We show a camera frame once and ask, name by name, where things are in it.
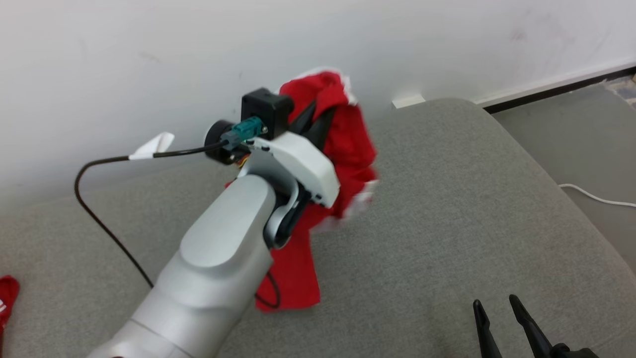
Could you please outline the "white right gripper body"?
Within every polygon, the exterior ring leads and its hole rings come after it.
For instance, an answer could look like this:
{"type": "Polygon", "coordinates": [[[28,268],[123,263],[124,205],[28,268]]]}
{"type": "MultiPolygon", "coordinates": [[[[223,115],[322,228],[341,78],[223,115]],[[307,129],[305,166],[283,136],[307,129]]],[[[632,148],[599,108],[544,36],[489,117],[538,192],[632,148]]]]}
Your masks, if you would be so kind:
{"type": "Polygon", "coordinates": [[[581,348],[573,351],[566,344],[556,344],[548,350],[549,358],[598,358],[597,354],[589,348],[581,348]]]}

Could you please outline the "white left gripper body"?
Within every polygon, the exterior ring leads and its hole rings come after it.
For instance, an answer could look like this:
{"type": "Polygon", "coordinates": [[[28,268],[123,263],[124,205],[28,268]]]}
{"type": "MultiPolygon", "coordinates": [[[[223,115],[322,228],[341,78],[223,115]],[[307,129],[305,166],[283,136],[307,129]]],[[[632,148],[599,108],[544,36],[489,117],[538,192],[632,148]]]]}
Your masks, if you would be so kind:
{"type": "Polygon", "coordinates": [[[284,132],[275,140],[255,138],[246,173],[280,184],[298,182],[315,202],[327,208],[334,205],[340,193],[332,161],[307,138],[292,132],[284,132]]]}

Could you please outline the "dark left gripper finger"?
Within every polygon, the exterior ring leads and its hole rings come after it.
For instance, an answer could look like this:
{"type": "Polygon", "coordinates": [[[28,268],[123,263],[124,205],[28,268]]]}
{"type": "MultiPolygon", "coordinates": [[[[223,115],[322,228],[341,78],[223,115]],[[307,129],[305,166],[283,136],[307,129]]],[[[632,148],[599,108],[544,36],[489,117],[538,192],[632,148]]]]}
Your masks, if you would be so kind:
{"type": "Polygon", "coordinates": [[[324,150],[334,114],[335,108],[323,111],[307,131],[307,139],[319,150],[324,150]]]}
{"type": "Polygon", "coordinates": [[[316,102],[312,100],[301,113],[289,124],[289,131],[298,135],[302,135],[311,129],[313,117],[316,111],[316,102]]]}

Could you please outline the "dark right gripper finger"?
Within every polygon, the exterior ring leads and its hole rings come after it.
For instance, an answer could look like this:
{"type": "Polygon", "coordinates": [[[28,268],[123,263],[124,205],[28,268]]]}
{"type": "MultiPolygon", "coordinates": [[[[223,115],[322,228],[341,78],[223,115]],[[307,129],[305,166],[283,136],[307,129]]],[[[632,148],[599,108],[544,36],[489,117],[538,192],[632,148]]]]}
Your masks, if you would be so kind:
{"type": "Polygon", "coordinates": [[[515,314],[516,322],[522,326],[535,358],[550,358],[552,345],[538,324],[523,306],[519,297],[515,294],[509,295],[509,302],[515,314]]]}
{"type": "Polygon", "coordinates": [[[477,337],[482,358],[502,358],[490,331],[490,320],[480,300],[473,301],[473,311],[477,327],[477,337]]]}

